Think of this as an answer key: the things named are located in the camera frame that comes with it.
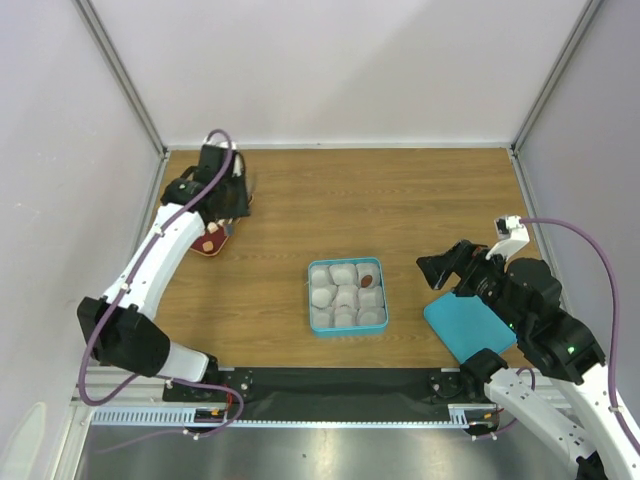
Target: wood grain surface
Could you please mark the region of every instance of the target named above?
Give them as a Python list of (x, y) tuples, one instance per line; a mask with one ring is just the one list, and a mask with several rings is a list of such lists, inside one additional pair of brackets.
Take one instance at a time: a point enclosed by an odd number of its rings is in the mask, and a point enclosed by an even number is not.
[[(185, 256), (157, 317), (172, 340), (229, 366), (457, 365), (422, 316), (448, 288), (431, 291), (415, 261), (461, 238), (493, 244), (495, 217), (526, 214), (505, 150), (244, 154), (257, 179), (252, 215), (217, 257)], [(165, 184), (197, 160), (198, 152), (173, 152)], [(537, 256), (533, 242), (524, 253)], [(382, 262), (389, 327), (377, 336), (316, 338), (309, 263), (363, 256)], [(526, 364), (515, 348), (504, 357)]]

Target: metal frame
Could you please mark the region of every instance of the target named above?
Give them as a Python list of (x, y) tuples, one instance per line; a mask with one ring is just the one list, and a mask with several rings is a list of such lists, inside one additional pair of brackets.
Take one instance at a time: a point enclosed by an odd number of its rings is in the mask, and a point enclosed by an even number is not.
[[(442, 371), (459, 371), (457, 368), (443, 368)], [(570, 405), (551, 380), (540, 376), (537, 370), (536, 393), (550, 402), (556, 409), (570, 409)], [(87, 391), (91, 397), (103, 397), (111, 392), (130, 376), (129, 372), (116, 367), (90, 367), (87, 373)], [(530, 374), (522, 372), (520, 380), (531, 382)], [(62, 480), (74, 478), (80, 466), (82, 450), (93, 418), (100, 425), (145, 425), (149, 427), (173, 426), (181, 428), (189, 425), (189, 419), (199, 403), (167, 403), (162, 400), (165, 383), (158, 378), (136, 378), (120, 395), (115, 397), (109, 406), (92, 408), (82, 403), (78, 391), (74, 392), (66, 424), (63, 447), (52, 463), (49, 478)], [(224, 407), (223, 404), (207, 404), (208, 407)], [(235, 427), (269, 427), (269, 428), (417, 428), (417, 429), (462, 429), (468, 423), (465, 412), (473, 409), (486, 409), (482, 404), (449, 405), (449, 422), (267, 422), (238, 420)]]
[(538, 94), (538, 97), (533, 103), (533, 106), (525, 117), (525, 121), (523, 122), (520, 130), (518, 130), (518, 133), (513, 140), (512, 149), (516, 155), (522, 149), (522, 145), (526, 141), (529, 132), (531, 132), (533, 125), (542, 112), (542, 109), (549, 100), (549, 97), (551, 97), (551, 94), (555, 90), (558, 81), (567, 68), (567, 65), (571, 61), (571, 58), (582, 42), (587, 29), (593, 23), (593, 19), (604, 3), (605, 0), (588, 0), (584, 8), (582, 9), (580, 17), (574, 25), (573, 30), (569, 34), (569, 38), (567, 38), (567, 41), (563, 45), (558, 59), (551, 68), (551, 72), (547, 76), (542, 90)]
[(162, 138), (160, 138), (160, 134), (158, 133), (158, 129), (153, 123), (149, 112), (147, 111), (144, 103), (138, 91), (136, 90), (133, 82), (131, 81), (131, 77), (129, 77), (129, 73), (125, 68), (120, 56), (116, 48), (109, 38), (109, 34), (107, 33), (102, 20), (100, 20), (100, 16), (96, 11), (95, 7), (91, 0), (72, 0), (76, 5), (80, 16), (82, 17), (89, 33), (93, 37), (98, 46), (98, 50), (104, 56), (105, 61), (107, 62), (107, 66), (111, 73), (113, 73), (116, 81), (120, 85), (122, 89), (122, 93), (125, 98), (131, 105), (135, 115), (138, 117), (138, 120), (142, 124), (145, 133), (149, 137), (149, 140), (153, 144), (154, 148), (157, 150), (159, 154), (164, 155), (166, 153), (166, 148), (162, 143)]

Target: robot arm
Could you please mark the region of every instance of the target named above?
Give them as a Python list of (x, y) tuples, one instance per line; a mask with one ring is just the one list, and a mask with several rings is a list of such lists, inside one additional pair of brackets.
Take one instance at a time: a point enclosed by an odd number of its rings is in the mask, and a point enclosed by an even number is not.
[[(421, 257), (417, 264), (433, 289), (441, 289), (451, 274), (458, 275), (453, 292), (479, 296), (516, 333), (525, 358), (552, 379), (585, 431), (545, 407), (546, 402), (510, 375), (490, 350), (478, 352), (461, 369), (484, 383), (488, 398), (504, 405), (568, 459), (570, 472), (578, 478), (606, 478), (584, 476), (589, 469), (598, 471), (598, 465), (610, 479), (639, 478), (640, 456), (610, 409), (609, 371), (598, 342), (582, 322), (560, 308), (562, 286), (544, 261), (519, 258), (507, 265), (507, 259), (526, 244), (519, 217), (502, 217), (496, 228), (500, 241), (492, 249), (461, 240), (448, 252)], [(633, 417), (624, 408), (619, 411), (632, 433), (640, 435)]]
[[(233, 163), (225, 165), (229, 149)], [(172, 181), (161, 202), (151, 230), (124, 272), (100, 299), (82, 300), (78, 319), (89, 343), (105, 312), (113, 310), (92, 351), (101, 362), (147, 377), (215, 384), (216, 358), (171, 342), (153, 321), (162, 294), (192, 243), (205, 230), (214, 231), (225, 221), (250, 214), (242, 155), (235, 145), (214, 145), (207, 137), (198, 166)]]

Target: metal floor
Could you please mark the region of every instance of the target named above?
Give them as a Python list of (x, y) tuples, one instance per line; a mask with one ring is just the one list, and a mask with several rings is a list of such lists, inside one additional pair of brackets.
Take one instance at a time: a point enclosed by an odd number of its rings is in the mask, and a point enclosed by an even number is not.
[(197, 442), (165, 435), (103, 455), (91, 453), (152, 431), (92, 427), (76, 479), (568, 478), (555, 455), (521, 426), (497, 441), (477, 442), (462, 430), (230, 428)]

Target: red object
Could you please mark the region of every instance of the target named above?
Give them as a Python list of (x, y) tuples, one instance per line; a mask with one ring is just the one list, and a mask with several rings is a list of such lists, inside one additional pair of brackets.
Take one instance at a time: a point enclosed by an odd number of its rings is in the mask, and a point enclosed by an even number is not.
[[(253, 202), (253, 196), (249, 199), (249, 204)], [(236, 219), (231, 223), (232, 227), (235, 227), (240, 219)], [(226, 234), (226, 230), (224, 228), (219, 228), (213, 233), (205, 233), (203, 236), (199, 237), (193, 245), (191, 245), (191, 250), (194, 252), (198, 252), (205, 257), (215, 257), (222, 247), (225, 246), (229, 240), (229, 235)]]

